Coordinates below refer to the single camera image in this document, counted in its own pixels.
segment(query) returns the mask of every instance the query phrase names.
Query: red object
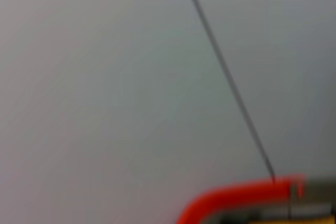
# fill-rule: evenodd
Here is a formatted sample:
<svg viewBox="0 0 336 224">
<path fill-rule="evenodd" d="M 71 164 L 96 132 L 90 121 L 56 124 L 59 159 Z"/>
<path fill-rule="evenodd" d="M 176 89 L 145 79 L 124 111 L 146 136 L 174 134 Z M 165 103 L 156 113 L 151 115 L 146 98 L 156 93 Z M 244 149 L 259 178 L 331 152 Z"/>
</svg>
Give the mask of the red object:
<svg viewBox="0 0 336 224">
<path fill-rule="evenodd" d="M 187 206 L 176 224 L 200 224 L 205 217 L 219 210 L 288 201 L 290 186 L 293 184 L 299 185 L 299 196 L 302 196 L 302 176 L 268 179 L 212 190 Z"/>
</svg>

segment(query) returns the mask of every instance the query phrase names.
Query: gray wall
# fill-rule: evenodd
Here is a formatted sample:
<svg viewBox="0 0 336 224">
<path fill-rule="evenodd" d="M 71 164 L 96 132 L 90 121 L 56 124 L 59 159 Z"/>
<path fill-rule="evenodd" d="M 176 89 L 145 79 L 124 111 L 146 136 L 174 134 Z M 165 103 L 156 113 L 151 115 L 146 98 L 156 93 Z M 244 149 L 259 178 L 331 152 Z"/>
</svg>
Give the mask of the gray wall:
<svg viewBox="0 0 336 224">
<path fill-rule="evenodd" d="M 336 1 L 200 1 L 276 173 L 335 175 Z"/>
<path fill-rule="evenodd" d="M 3 223 L 174 223 L 267 176 L 190 0 L 0 10 Z"/>
</svg>

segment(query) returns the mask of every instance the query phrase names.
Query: thin black cable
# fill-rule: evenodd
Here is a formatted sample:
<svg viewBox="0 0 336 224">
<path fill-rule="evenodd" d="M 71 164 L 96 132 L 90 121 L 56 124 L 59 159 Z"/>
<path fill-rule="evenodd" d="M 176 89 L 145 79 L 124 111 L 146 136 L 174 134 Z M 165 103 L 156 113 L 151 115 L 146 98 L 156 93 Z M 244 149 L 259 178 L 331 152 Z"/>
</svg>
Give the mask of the thin black cable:
<svg viewBox="0 0 336 224">
<path fill-rule="evenodd" d="M 210 27 L 210 24 L 209 24 L 209 22 L 206 19 L 206 16 L 205 16 L 205 13 L 203 11 L 203 8 L 200 5 L 199 0 L 192 0 L 192 2 L 193 2 L 193 5 L 194 5 L 194 7 L 195 7 L 195 9 L 196 9 L 196 11 L 197 11 L 200 19 L 201 19 L 201 22 L 202 22 L 202 25 L 204 27 L 204 30 L 205 30 L 205 32 L 206 32 L 206 34 L 207 34 L 207 36 L 208 36 L 208 38 L 210 40 L 210 43 L 211 43 L 211 45 L 213 47 L 213 50 L 215 52 L 215 55 L 217 57 L 217 60 L 219 61 L 220 67 L 222 68 L 222 71 L 223 71 L 223 73 L 224 73 L 224 75 L 225 75 L 225 77 L 227 79 L 227 82 L 228 82 L 228 84 L 229 84 L 229 86 L 230 86 L 230 88 L 232 90 L 234 98 L 237 101 L 238 107 L 240 108 L 240 111 L 241 111 L 241 113 L 243 115 L 243 118 L 244 118 L 246 124 L 247 124 L 247 127 L 248 127 L 248 129 L 249 129 L 249 131 L 250 131 L 250 133 L 252 135 L 252 139 L 254 140 L 254 142 L 255 142 L 255 144 L 257 146 L 257 149 L 259 150 L 259 152 L 260 152 L 260 154 L 261 154 L 261 156 L 262 156 L 262 158 L 263 158 L 263 160 L 265 162 L 265 165 L 266 165 L 266 168 L 268 170 L 269 175 L 271 176 L 272 179 L 275 179 L 275 172 L 274 172 L 274 169 L 272 167 L 272 164 L 271 164 L 271 162 L 269 160 L 269 157 L 268 157 L 268 155 L 267 155 L 267 153 L 265 151 L 264 146 L 262 145 L 262 142 L 260 140 L 258 132 L 257 132 L 257 130 L 256 130 L 256 128 L 255 128 L 255 126 L 254 126 L 254 124 L 252 122 L 252 119 L 251 119 L 251 117 L 250 117 L 250 115 L 249 115 L 249 113 L 248 113 L 248 111 L 246 109 L 246 106 L 244 104 L 242 96 L 239 93 L 237 85 L 236 85 L 236 83 L 235 83 L 235 81 L 234 81 L 234 79 L 232 77 L 232 74 L 231 74 L 231 72 L 229 70 L 229 67 L 228 67 L 228 65 L 227 65 L 227 63 L 226 63 L 226 61 L 225 61 L 225 59 L 223 57 L 223 53 L 222 53 L 222 51 L 221 51 L 221 49 L 220 49 L 220 47 L 218 45 L 218 42 L 217 42 L 217 40 L 215 38 L 215 35 L 214 35 L 214 33 L 213 33 L 213 31 L 212 31 L 212 29 Z"/>
</svg>

